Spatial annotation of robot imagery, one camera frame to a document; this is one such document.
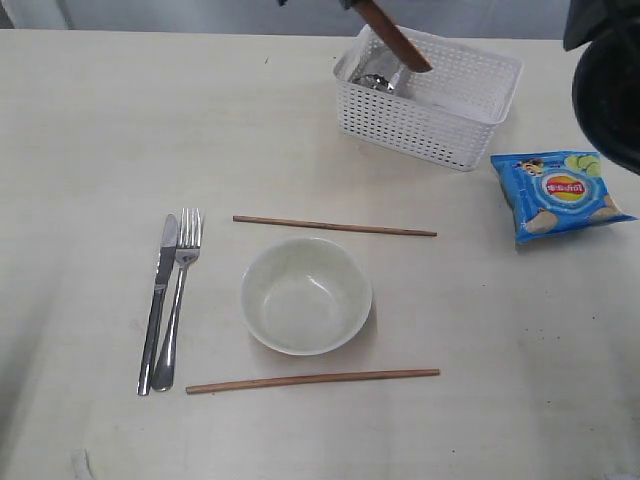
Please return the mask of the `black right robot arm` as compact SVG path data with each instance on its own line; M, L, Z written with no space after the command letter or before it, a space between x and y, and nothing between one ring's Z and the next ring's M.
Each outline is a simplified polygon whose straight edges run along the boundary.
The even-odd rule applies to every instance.
M353 1L365 21L338 60L340 129L460 171L473 170L504 122L521 61L396 25L372 1ZM563 35L580 50L571 101L588 141L622 168L639 169L639 5L573 1Z

